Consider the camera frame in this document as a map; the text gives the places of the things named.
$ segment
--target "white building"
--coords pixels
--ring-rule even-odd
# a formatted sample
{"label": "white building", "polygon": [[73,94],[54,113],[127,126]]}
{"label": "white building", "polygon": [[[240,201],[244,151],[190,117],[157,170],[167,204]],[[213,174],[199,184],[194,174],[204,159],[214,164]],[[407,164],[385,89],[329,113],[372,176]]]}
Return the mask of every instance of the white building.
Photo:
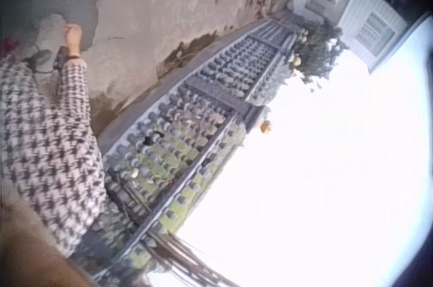
{"label": "white building", "polygon": [[342,40],[372,70],[414,21],[402,16],[408,0],[292,0],[295,14],[307,20],[327,18],[343,30]]}

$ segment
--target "hand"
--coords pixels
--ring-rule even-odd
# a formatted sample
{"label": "hand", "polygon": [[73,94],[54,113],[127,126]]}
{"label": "hand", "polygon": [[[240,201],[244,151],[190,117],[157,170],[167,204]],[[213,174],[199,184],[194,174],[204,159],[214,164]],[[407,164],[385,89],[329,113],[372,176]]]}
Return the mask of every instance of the hand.
{"label": "hand", "polygon": [[80,55],[80,41],[83,34],[78,24],[67,24],[65,30],[65,42],[70,56]]}

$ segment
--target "houndstooth pants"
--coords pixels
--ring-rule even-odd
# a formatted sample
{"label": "houndstooth pants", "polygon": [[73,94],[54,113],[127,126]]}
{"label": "houndstooth pants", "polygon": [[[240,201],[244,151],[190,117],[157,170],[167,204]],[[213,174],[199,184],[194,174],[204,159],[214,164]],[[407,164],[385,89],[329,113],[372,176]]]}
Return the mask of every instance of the houndstooth pants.
{"label": "houndstooth pants", "polygon": [[0,62],[1,178],[21,197],[69,256],[101,211],[104,171],[90,128],[86,64],[59,73],[57,101],[45,101],[25,62]]}

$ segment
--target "black and white pattern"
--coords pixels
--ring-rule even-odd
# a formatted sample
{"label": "black and white pattern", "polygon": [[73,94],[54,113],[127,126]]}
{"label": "black and white pattern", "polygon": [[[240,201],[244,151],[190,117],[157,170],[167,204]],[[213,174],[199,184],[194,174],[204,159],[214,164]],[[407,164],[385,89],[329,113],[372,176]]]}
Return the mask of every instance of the black and white pattern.
{"label": "black and white pattern", "polygon": [[104,171],[90,128],[86,65],[70,60],[50,104],[25,62],[0,63],[1,177],[51,230],[70,255],[101,211]]}

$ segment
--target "bright sky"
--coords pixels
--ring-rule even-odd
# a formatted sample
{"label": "bright sky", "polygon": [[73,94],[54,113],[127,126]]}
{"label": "bright sky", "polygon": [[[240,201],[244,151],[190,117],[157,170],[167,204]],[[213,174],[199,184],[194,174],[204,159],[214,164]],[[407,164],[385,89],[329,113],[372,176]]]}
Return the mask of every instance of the bright sky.
{"label": "bright sky", "polygon": [[271,134],[249,134],[177,235],[240,286],[393,283],[433,209],[426,78],[400,55],[368,76],[345,51],[314,93],[288,80]]}

